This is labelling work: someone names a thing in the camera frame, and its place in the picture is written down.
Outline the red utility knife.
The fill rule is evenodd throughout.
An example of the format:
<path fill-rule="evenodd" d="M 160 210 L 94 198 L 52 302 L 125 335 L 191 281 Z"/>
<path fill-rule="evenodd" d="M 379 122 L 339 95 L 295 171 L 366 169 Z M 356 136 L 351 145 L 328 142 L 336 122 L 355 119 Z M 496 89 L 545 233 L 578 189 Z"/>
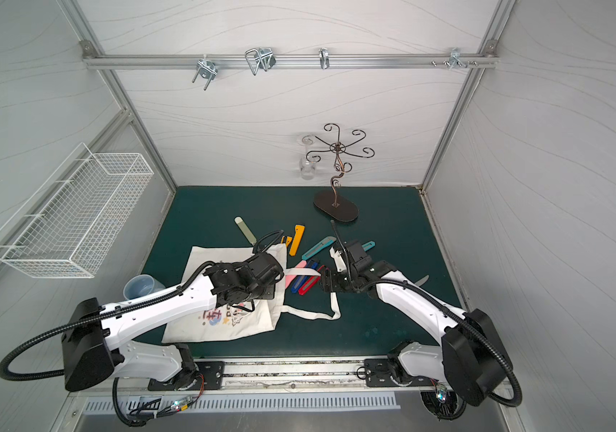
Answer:
<path fill-rule="evenodd" d="M 308 293 L 322 278 L 322 268 L 323 265 L 320 263 L 315 263 L 312 266 L 312 270 L 315 271 L 314 275 L 303 275 L 301 276 L 302 281 L 298 284 L 298 291 L 301 296 Z"/>

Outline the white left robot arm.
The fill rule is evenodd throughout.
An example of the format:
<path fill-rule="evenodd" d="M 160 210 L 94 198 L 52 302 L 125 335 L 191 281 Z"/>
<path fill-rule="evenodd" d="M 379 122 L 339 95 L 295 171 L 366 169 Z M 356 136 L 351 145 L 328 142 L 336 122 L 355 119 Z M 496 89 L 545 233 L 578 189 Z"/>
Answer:
<path fill-rule="evenodd" d="M 273 293 L 285 270 L 270 253 L 258 252 L 240 262 L 206 261 L 187 281 L 159 294 L 106 305 L 95 298 L 81 302 L 73 314 L 81 324 L 61 339 L 66 390 L 84 391 L 112 378 L 187 390 L 199 376 L 189 348 L 140 343 L 138 337 L 193 313 L 244 307 Z"/>

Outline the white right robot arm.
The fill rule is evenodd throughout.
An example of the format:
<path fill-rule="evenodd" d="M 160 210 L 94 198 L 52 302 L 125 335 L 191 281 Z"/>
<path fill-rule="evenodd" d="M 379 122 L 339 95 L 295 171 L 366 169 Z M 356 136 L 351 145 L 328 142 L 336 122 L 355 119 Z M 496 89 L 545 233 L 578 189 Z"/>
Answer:
<path fill-rule="evenodd" d="M 432 378 L 472 406 L 487 399 L 506 407 L 521 405 L 522 387 L 488 314 L 444 302 L 389 262 L 374 261 L 357 241 L 331 247 L 330 255 L 336 268 L 322 271 L 325 289 L 371 294 L 403 313 L 435 341 L 435 346 L 407 342 L 394 351 L 394 364 L 405 374 Z"/>

